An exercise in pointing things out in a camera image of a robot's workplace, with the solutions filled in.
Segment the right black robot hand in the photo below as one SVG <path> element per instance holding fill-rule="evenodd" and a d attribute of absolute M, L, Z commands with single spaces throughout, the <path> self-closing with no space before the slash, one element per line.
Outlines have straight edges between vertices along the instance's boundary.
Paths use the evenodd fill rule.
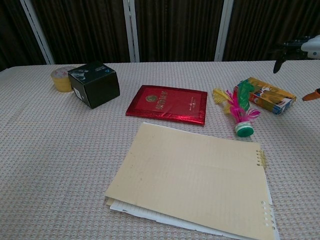
<path fill-rule="evenodd" d="M 276 60 L 273 73 L 276 74 L 284 62 L 291 60 L 319 60 L 320 36 L 303 36 L 280 44 L 275 50 L 280 52 Z"/>

